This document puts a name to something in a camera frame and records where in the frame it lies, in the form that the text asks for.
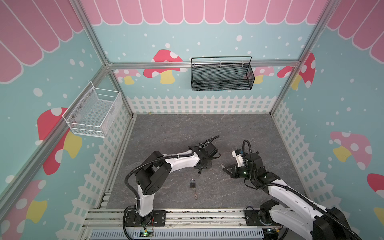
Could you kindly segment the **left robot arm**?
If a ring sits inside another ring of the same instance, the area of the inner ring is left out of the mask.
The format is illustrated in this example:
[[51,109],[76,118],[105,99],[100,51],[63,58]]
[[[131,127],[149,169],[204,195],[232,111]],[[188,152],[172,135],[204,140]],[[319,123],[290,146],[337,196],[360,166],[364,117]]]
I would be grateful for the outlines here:
[[126,187],[135,195],[137,215],[144,218],[153,212],[155,193],[163,186],[169,174],[185,168],[194,168],[201,172],[210,168],[212,160],[219,157],[219,150],[210,141],[191,146],[186,152],[178,154],[152,152],[124,180]]

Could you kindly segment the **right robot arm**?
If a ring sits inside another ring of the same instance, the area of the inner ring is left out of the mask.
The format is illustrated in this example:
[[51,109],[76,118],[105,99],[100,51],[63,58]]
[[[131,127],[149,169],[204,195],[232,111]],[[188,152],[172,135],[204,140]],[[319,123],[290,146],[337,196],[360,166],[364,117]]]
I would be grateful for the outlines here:
[[279,176],[266,170],[259,152],[245,150],[250,147],[250,142],[244,140],[242,148],[232,152],[236,164],[223,170],[232,179],[243,179],[248,188],[272,196],[260,206],[262,224],[283,225],[306,240],[360,239],[341,210],[319,205],[291,188]]

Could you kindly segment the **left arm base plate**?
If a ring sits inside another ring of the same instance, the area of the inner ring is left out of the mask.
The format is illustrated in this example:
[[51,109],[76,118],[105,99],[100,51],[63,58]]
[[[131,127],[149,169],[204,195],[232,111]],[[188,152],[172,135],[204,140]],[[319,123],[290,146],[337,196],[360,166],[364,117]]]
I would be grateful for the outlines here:
[[123,226],[125,227],[164,227],[166,221],[166,211],[152,211],[147,216],[142,217],[135,210],[128,209],[124,213]]

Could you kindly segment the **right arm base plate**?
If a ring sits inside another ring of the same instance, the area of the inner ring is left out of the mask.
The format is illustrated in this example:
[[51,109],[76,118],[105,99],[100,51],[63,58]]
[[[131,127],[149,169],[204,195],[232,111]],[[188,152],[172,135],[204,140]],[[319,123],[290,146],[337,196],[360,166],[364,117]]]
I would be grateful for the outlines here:
[[274,222],[265,211],[246,209],[244,210],[244,214],[247,226],[262,226],[267,228],[270,226],[280,226],[280,224]]

